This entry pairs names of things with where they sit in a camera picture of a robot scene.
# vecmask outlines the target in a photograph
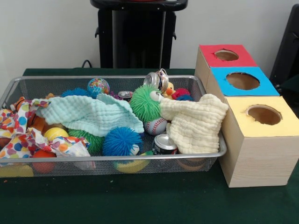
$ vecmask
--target yellow duck toy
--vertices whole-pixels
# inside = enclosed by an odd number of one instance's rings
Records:
[[[165,98],[172,99],[172,94],[175,93],[174,86],[171,82],[168,82],[167,90],[162,93]]]

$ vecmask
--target wire mesh basket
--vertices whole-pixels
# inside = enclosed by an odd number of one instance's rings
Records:
[[[100,76],[108,81],[110,89],[134,91],[143,84],[145,76]],[[1,108],[9,108],[21,96],[26,99],[45,98],[49,93],[56,96],[75,88],[85,89],[95,78],[84,77],[21,77],[10,82],[0,99]],[[188,89],[194,101],[199,101],[205,93],[202,83],[194,76],[169,76],[176,88]],[[188,171],[208,171],[216,159],[226,153],[227,147],[219,133],[219,151],[212,154],[137,155],[63,157],[63,158],[9,158],[0,159],[0,176],[65,176],[65,175],[110,175],[121,173],[172,173]],[[154,136],[147,133],[142,137],[141,153],[152,150]],[[78,167],[92,164],[94,169],[82,170]],[[50,172],[40,173],[36,167]]]

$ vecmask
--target googly eye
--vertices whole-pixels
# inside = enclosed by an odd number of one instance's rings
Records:
[[[150,92],[149,96],[151,97],[152,100],[157,102],[160,102],[163,99],[163,96],[157,91]]]

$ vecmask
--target yellow ball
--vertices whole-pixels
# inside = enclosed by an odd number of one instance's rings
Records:
[[[44,135],[49,141],[53,141],[57,137],[68,137],[68,133],[60,128],[60,127],[53,127],[50,128]]]

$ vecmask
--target box with hole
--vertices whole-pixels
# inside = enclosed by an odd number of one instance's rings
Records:
[[[195,76],[200,78],[205,88],[213,67],[257,67],[257,64],[242,45],[200,45]]]
[[[211,68],[211,71],[206,92],[222,101],[225,96],[279,96],[258,67]]]
[[[299,120],[282,97],[227,97],[228,151],[220,164],[229,187],[286,185],[299,158]]]

